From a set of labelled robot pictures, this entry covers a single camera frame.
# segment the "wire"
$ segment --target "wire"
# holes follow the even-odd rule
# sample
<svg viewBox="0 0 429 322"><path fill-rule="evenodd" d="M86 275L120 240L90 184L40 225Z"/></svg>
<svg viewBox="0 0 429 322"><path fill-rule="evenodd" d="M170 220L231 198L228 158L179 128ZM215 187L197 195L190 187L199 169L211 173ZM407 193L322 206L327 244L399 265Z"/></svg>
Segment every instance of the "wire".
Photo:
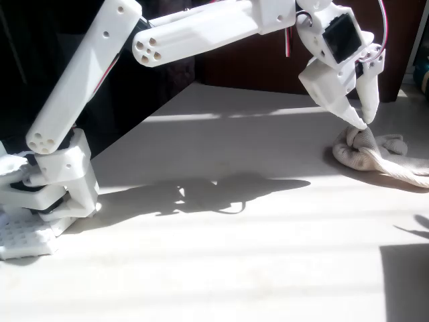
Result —
<svg viewBox="0 0 429 322"><path fill-rule="evenodd" d="M292 27L286 28L286 57L292 55Z"/></svg>
<svg viewBox="0 0 429 322"><path fill-rule="evenodd" d="M383 51L386 48L387 37L389 35L389 22L387 21L386 8L384 6L383 0L378 0L378 2L380 4L381 15L383 16L383 28L384 28L383 42L381 43L381 48L378 51L378 54L375 55L374 58L370 58L368 60L359 59L359 62L372 62L372 61L376 60L377 58L379 58L383 54Z"/></svg>
<svg viewBox="0 0 429 322"><path fill-rule="evenodd" d="M310 25L313 25L313 18L307 11L305 10L298 11L296 13L296 17L298 17L299 15L305 15L308 19L310 19Z"/></svg>

